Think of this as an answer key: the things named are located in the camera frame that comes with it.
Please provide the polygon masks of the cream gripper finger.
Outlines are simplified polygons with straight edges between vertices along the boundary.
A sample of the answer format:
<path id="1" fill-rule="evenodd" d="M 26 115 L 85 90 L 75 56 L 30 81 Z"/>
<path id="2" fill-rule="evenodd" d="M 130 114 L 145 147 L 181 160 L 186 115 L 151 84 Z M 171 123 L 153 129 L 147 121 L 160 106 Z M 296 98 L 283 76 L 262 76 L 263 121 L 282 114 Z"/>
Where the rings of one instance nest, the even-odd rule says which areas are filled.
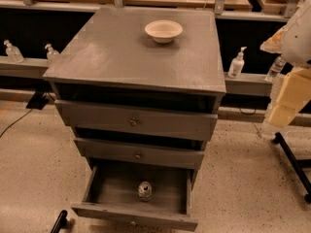
<path id="1" fill-rule="evenodd" d="M 270 38 L 264 41 L 259 49 L 269 53 L 280 53 L 283 45 L 283 36 L 285 32 L 285 27 L 281 27 L 277 32 L 275 32 Z"/>
<path id="2" fill-rule="evenodd" d="M 310 101 L 311 70 L 294 68 L 283 78 L 267 123 L 274 127 L 286 127 Z"/>

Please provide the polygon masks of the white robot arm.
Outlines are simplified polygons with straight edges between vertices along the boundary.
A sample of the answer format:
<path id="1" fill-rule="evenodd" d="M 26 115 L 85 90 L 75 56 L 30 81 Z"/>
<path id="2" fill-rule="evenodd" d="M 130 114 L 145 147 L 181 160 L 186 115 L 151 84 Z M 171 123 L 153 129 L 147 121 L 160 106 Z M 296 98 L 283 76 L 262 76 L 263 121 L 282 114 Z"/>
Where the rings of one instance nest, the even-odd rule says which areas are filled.
<path id="1" fill-rule="evenodd" d="M 311 0 L 305 0 L 287 24 L 263 42 L 260 49 L 280 54 L 293 66 L 272 86 L 278 94 L 271 97 L 266 114 L 266 124 L 284 128 L 311 101 Z"/>

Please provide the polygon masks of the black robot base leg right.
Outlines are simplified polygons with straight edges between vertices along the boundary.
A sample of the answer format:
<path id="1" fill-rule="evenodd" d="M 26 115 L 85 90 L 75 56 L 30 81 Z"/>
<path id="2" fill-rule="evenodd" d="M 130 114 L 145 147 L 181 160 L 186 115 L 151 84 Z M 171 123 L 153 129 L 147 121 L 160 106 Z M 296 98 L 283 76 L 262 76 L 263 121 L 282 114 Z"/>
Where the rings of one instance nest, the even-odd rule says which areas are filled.
<path id="1" fill-rule="evenodd" d="M 295 173 L 299 177 L 302 185 L 306 190 L 306 194 L 304 195 L 304 200 L 311 204 L 311 181 L 305 174 L 304 170 L 311 168 L 311 159 L 296 159 L 292 150 L 288 146 L 287 142 L 285 141 L 284 137 L 280 132 L 275 134 L 274 139 L 272 142 L 275 145 L 280 145 L 283 149 L 286 157 L 289 159 L 290 163 L 292 164 Z"/>

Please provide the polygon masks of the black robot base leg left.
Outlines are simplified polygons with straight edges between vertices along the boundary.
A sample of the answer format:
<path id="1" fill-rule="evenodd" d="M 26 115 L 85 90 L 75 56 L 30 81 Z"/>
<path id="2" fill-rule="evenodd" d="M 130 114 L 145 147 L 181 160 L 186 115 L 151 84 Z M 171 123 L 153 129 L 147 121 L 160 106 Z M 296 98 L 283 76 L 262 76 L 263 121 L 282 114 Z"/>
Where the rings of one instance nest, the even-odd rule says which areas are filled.
<path id="1" fill-rule="evenodd" d="M 68 212 L 66 210 L 62 210 L 59 213 L 52 227 L 51 233 L 59 233 L 59 231 L 67 225 L 67 215 L 68 215 Z"/>

